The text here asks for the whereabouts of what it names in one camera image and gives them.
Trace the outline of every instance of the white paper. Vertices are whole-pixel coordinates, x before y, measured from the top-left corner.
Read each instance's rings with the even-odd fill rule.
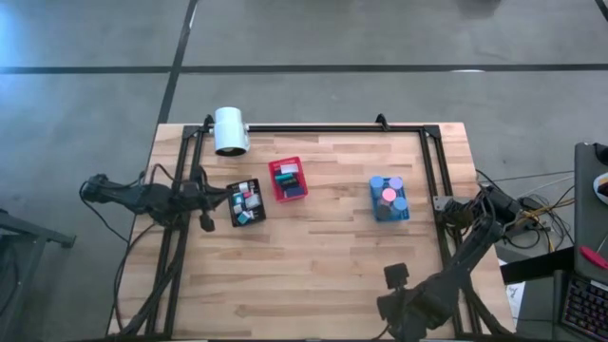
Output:
[[[498,260],[498,263],[503,266],[506,262]],[[515,284],[506,285],[506,297],[509,300],[509,307],[511,307],[511,316],[513,317],[513,324],[517,327],[517,317],[520,316],[520,309],[522,308],[523,300],[523,289],[525,288],[525,281]]]

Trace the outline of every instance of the red object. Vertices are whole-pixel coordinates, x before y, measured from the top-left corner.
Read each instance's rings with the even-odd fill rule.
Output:
[[[579,250],[587,260],[591,261],[591,263],[600,267],[601,269],[608,270],[608,261],[601,257],[601,255],[599,255],[596,251],[585,246],[580,247]]]
[[[281,189],[280,185],[278,185],[275,181],[275,175],[280,175],[281,165],[293,163],[297,165],[297,181],[299,182],[300,187],[304,190],[304,194],[300,196],[286,198],[285,194],[283,194],[283,189]],[[297,200],[302,199],[306,197],[306,195],[308,195],[308,187],[306,187],[306,179],[304,179],[304,169],[302,168],[302,162],[300,161],[299,157],[291,157],[280,161],[271,161],[268,163],[268,171],[270,171],[270,183],[273,184],[273,189],[275,189],[276,201],[286,202],[289,200]]]

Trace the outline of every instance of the butcher block tabletop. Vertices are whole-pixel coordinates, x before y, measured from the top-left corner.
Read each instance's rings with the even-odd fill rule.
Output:
[[[439,126],[454,196],[473,197],[478,187],[465,126]],[[175,172],[182,128],[159,125],[149,167],[160,163]],[[227,201],[211,213],[213,233],[200,229],[199,213],[191,216],[173,338],[375,337],[386,326],[376,309],[376,297],[389,293],[384,267],[405,262],[409,287],[442,270],[418,134],[251,133],[250,140],[248,153],[227,158],[215,154],[213,136],[205,134],[200,163],[209,184],[224,187],[258,179],[266,220],[234,228]],[[435,148],[429,143],[442,194]],[[185,178],[193,150],[186,158]],[[309,194],[278,203],[268,162],[294,156],[302,161]],[[376,222],[369,187],[376,175],[403,178],[410,220]],[[155,182],[171,184],[161,172]],[[149,216],[137,217],[132,237],[151,223]],[[119,291],[124,323],[152,290],[161,242],[162,228],[153,228],[129,255]],[[494,248],[472,280],[487,308],[513,331]],[[168,293],[161,301],[159,331]],[[461,313],[465,331],[470,331],[462,300]],[[108,332],[117,328],[112,316]],[[450,322],[428,331],[428,338],[453,335]]]

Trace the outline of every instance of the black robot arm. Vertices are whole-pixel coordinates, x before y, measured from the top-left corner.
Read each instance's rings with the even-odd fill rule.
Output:
[[[196,169],[196,173],[194,181],[183,181],[177,190],[157,183],[119,184],[100,174],[85,182],[81,196],[89,202],[118,203],[136,215],[148,214],[165,226],[174,222],[181,213],[201,210],[200,227],[213,232],[215,224],[208,212],[226,200],[229,191],[209,185],[201,166]]]
[[[395,340],[417,342],[427,336],[427,329],[434,330],[446,324],[458,310],[459,290],[466,285],[471,271],[501,239],[505,228],[519,219],[521,207],[501,197],[489,196],[492,190],[482,189],[476,199],[465,204],[451,199],[440,212],[444,222],[472,225],[471,233],[442,272],[431,275],[413,289],[406,289],[409,275],[406,265],[385,268],[387,284],[394,292],[378,297],[377,307],[382,319],[388,323],[387,332]],[[492,334],[511,334],[476,294],[473,293],[470,300]]]

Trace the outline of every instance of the black bracket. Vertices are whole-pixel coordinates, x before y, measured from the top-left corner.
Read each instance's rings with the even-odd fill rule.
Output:
[[[200,130],[199,125],[185,126],[181,132],[181,137],[183,139],[192,138],[195,134],[197,134],[197,132],[199,132],[199,130]]]
[[[384,117],[384,114],[378,114],[376,117],[375,123],[382,125],[382,130],[385,132],[390,131],[389,123],[387,123],[387,118]]]
[[[425,124],[424,129],[434,139],[441,139],[441,129],[437,124]]]
[[[204,130],[207,130],[207,128],[209,128],[209,124],[215,124],[215,123],[216,123],[216,121],[213,120],[213,116],[211,116],[211,114],[207,114],[205,121],[202,123],[202,127]]]

